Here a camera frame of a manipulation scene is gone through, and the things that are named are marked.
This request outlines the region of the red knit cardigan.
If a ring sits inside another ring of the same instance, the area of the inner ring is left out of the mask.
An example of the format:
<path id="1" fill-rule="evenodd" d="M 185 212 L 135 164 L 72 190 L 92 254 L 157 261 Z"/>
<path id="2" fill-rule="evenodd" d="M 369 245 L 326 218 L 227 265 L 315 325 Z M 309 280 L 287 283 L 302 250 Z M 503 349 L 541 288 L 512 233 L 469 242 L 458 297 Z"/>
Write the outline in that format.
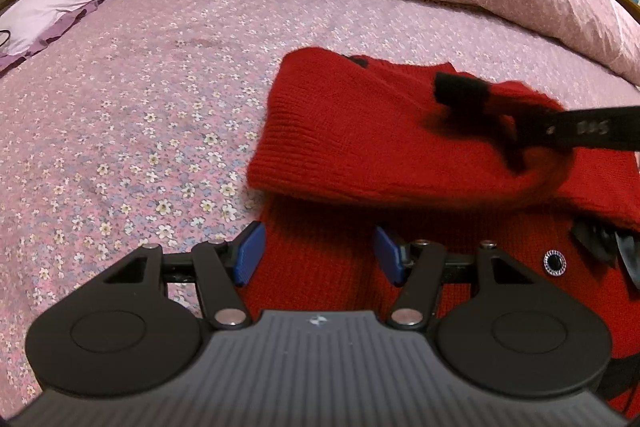
<path id="1" fill-rule="evenodd" d="M 552 150 L 515 143 L 518 116 L 559 112 L 557 101 L 517 81 L 454 88 L 454 115 L 434 97 L 450 64 L 393 64 L 305 48 L 283 57 L 266 122 L 247 168 L 262 192 L 266 249 L 242 290 L 251 314 L 277 310 L 386 313 L 397 291 L 374 253 L 375 233 L 427 239 L 471 254 L 491 239 L 544 274 L 559 251 L 555 284 L 608 325 L 623 374 L 639 350 L 639 291 L 620 261 L 574 243 L 580 217 L 639 228 L 633 153 Z"/>

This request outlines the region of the pink floral bed sheet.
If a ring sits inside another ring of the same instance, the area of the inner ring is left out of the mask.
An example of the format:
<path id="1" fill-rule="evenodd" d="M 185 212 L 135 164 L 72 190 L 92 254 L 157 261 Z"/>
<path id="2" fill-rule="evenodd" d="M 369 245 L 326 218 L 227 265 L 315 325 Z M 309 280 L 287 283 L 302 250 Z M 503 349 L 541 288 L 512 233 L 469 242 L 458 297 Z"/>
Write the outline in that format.
<path id="1" fill-rule="evenodd" d="M 147 241 L 186 251 L 257 217 L 245 167 L 288 51 L 450 63 L 569 108 L 636 87 L 501 18 L 419 0 L 106 0 L 1 79 L 1 413 L 39 387 L 42 311 Z"/>

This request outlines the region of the lilac ruffled pillow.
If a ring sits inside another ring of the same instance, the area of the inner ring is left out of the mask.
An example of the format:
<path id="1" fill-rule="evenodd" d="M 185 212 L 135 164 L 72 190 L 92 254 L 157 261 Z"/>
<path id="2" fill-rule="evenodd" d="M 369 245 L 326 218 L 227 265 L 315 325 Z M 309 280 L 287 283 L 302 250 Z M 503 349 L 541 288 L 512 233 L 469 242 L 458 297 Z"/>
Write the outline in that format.
<path id="1" fill-rule="evenodd" d="M 1 14 L 1 74 L 62 37 L 104 0 L 18 0 Z"/>

